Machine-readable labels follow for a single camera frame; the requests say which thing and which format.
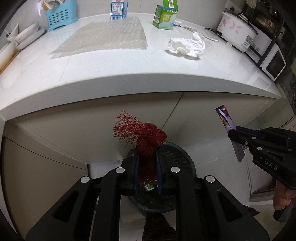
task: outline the blue plastic basket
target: blue plastic basket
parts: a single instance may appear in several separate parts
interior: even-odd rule
[[[49,31],[77,21],[77,1],[67,0],[63,4],[46,10]]]

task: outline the green box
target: green box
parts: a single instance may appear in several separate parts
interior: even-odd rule
[[[153,25],[159,29],[172,30],[177,17],[177,0],[163,0],[163,6],[157,5]]]

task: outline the finger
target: finger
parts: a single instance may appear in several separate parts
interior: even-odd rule
[[[288,188],[286,186],[284,186],[281,182],[279,182],[278,180],[276,181],[276,188],[274,190],[275,195],[280,196],[282,198],[288,198],[287,197],[287,190]]]
[[[287,192],[286,192],[286,195],[289,198],[294,198],[294,197],[296,197],[296,191],[288,189]]]
[[[276,209],[276,210],[280,210],[286,206],[289,206],[289,204],[291,202],[291,198],[282,198],[277,195],[274,195],[272,200],[273,200],[274,209]]]

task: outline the chopsticks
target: chopsticks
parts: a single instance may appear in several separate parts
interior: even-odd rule
[[[47,2],[42,1],[41,4],[42,4],[42,6],[43,6],[46,10],[51,9],[51,7],[49,6],[49,4],[48,4]]]

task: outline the knotted red netting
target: knotted red netting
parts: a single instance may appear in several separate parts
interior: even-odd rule
[[[137,143],[140,154],[139,184],[156,183],[156,147],[165,143],[164,130],[157,129],[151,123],[142,123],[133,115],[122,111],[117,124],[114,125],[114,136],[128,144]]]

